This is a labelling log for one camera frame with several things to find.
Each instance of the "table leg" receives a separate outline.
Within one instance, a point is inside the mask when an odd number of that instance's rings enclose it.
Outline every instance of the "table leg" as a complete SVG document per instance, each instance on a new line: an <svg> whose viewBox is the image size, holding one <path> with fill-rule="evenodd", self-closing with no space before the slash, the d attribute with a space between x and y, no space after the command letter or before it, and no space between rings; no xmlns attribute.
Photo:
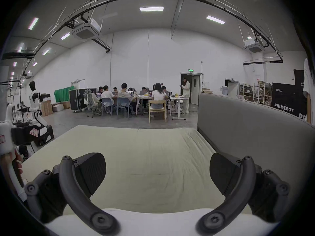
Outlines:
<svg viewBox="0 0 315 236"><path fill-rule="evenodd" d="M137 112L138 112L138 105L139 105L139 98L137 98L136 116L137 116Z"/></svg>
<svg viewBox="0 0 315 236"><path fill-rule="evenodd" d="M186 120L186 118L184 117L179 117L180 115L180 99L178 99L177 101L177 104L178 104L178 113L177 113L177 117L173 117L172 120Z"/></svg>

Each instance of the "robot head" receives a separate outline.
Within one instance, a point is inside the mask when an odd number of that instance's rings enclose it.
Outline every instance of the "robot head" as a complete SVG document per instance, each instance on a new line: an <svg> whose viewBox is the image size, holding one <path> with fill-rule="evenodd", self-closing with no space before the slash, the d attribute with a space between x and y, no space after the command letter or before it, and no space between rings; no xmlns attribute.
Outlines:
<svg viewBox="0 0 315 236"><path fill-rule="evenodd" d="M30 86L32 92L33 92L34 90L36 90L36 88L35 88L35 81L31 81L31 82L29 83L29 86Z"/></svg>

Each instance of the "ceiling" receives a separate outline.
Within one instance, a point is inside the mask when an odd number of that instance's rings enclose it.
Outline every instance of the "ceiling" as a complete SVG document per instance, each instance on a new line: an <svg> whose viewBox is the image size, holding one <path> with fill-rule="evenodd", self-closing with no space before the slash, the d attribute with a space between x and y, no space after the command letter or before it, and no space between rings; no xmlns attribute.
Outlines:
<svg viewBox="0 0 315 236"><path fill-rule="evenodd" d="M60 13L64 12L61 19L64 19L75 9L80 7L88 0L34 0L17 21L11 37L6 46L6 52L17 50L21 43L24 43L23 50L34 50L40 40L55 25ZM178 0L119 0L103 5L95 9L93 18L103 26L101 33L103 35L136 28L171 28L173 17ZM269 33L277 48L280 51L303 51L303 47L296 35L292 18L288 10L278 0L222 0L224 3L231 3L242 11L252 22ZM163 6L163 12L141 13L139 8L146 6ZM207 20L211 15L219 18L226 23L224 25ZM34 17L39 18L32 30L28 29ZM244 38L248 35L253 36L251 29L242 22L239 22ZM243 46L242 36L238 26L238 21L230 14L215 8L213 6L197 2L194 0L184 0L176 29L192 30L214 37L218 37L239 47ZM36 74L47 63L56 58L63 52L79 45L81 41L72 36L61 40L60 37L68 33L71 29L64 27L56 33L51 42L47 42L39 53L35 56L36 66L30 66ZM46 55L41 55L47 48L50 51ZM26 60L3 60L2 65L9 65L8 79L10 73L15 72L14 78L22 73L23 62Z"/></svg>

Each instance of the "green cloth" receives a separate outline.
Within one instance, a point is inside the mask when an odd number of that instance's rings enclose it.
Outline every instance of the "green cloth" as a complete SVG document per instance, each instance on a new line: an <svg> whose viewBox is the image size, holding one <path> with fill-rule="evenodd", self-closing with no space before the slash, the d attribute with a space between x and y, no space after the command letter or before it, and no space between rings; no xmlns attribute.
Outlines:
<svg viewBox="0 0 315 236"><path fill-rule="evenodd" d="M69 101L69 90L73 90L74 86L68 87L68 88L63 88L59 90L55 90L53 95L56 98L56 102L61 102L61 101Z"/></svg>

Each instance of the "sticker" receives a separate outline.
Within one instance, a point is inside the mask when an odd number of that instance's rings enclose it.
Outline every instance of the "sticker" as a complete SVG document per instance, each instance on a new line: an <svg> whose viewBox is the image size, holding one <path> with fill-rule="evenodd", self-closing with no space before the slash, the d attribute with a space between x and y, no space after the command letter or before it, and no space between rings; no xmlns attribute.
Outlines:
<svg viewBox="0 0 315 236"><path fill-rule="evenodd" d="M4 135L0 136L0 144L5 143L5 137Z"/></svg>
<svg viewBox="0 0 315 236"><path fill-rule="evenodd" d="M30 131L30 134L31 134L32 136L38 137L38 130L35 129L35 128L33 128L33 129Z"/></svg>

